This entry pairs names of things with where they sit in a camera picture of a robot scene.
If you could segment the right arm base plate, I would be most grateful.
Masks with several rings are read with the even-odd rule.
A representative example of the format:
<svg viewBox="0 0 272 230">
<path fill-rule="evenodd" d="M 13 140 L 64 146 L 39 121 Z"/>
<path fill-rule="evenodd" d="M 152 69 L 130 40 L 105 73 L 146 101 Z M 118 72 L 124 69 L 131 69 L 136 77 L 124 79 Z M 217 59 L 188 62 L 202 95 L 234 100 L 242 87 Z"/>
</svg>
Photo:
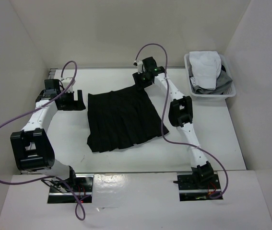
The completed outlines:
<svg viewBox="0 0 272 230">
<path fill-rule="evenodd" d="M 178 185 L 180 201 L 213 200 L 215 196 L 221 194 L 220 181 L 216 173 L 208 181 L 199 184 L 191 172 L 178 173 L 173 183 Z"/>
</svg>

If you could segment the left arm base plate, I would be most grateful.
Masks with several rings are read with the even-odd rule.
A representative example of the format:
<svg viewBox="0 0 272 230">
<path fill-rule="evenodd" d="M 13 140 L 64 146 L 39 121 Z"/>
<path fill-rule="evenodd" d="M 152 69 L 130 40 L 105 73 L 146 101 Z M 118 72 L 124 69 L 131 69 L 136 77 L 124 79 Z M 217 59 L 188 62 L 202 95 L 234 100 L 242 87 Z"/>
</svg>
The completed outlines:
<svg viewBox="0 0 272 230">
<path fill-rule="evenodd" d="M 81 203 L 92 202 L 92 191 L 94 184 L 93 174 L 77 173 L 73 179 L 67 179 L 65 182 L 73 190 Z M 57 179 L 42 180 L 49 187 L 48 204 L 67 204 L 77 203 L 70 189 Z"/>
</svg>

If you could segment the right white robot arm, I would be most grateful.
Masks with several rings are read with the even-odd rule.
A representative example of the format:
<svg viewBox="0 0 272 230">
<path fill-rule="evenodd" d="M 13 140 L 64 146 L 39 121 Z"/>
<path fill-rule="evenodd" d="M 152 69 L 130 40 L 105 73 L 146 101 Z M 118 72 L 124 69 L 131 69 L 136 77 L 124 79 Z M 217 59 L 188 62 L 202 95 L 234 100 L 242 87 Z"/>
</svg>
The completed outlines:
<svg viewBox="0 0 272 230">
<path fill-rule="evenodd" d="M 190 96 L 179 91 L 171 79 L 166 75 L 165 68 L 157 66 L 153 57 L 136 60 L 133 63 L 137 72 L 133 74 L 135 84 L 144 89 L 155 84 L 168 96 L 170 102 L 168 119 L 170 124 L 177 129 L 182 141 L 188 143 L 192 178 L 187 185 L 198 189 L 204 189 L 210 185 L 214 177 L 214 171 L 204 152 L 200 150 L 200 143 L 193 125 L 193 106 Z"/>
</svg>

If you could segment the black skirt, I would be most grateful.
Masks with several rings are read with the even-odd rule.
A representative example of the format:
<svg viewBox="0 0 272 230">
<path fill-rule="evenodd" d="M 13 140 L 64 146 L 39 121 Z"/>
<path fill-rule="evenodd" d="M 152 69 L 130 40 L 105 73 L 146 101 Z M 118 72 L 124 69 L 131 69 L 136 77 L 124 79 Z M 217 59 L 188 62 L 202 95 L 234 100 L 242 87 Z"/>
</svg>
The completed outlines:
<svg viewBox="0 0 272 230">
<path fill-rule="evenodd" d="M 169 133 L 146 91 L 135 85 L 88 94 L 87 116 L 93 153 L 127 149 Z"/>
</svg>

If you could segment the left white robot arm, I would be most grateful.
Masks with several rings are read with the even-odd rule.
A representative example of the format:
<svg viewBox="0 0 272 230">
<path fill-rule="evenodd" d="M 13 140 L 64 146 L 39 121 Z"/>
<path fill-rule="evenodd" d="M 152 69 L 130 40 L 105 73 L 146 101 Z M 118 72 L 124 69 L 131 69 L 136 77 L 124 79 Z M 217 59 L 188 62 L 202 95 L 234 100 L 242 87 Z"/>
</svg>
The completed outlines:
<svg viewBox="0 0 272 230">
<path fill-rule="evenodd" d="M 71 166 L 55 159 L 47 131 L 57 111 L 82 111 L 86 107 L 82 90 L 77 91 L 74 99 L 71 78 L 46 79 L 45 89 L 35 101 L 37 109 L 27 124 L 10 137 L 16 166 L 20 171 L 38 172 L 46 176 L 58 176 L 60 185 L 66 191 L 73 191 L 78 185 L 75 172 Z"/>
</svg>

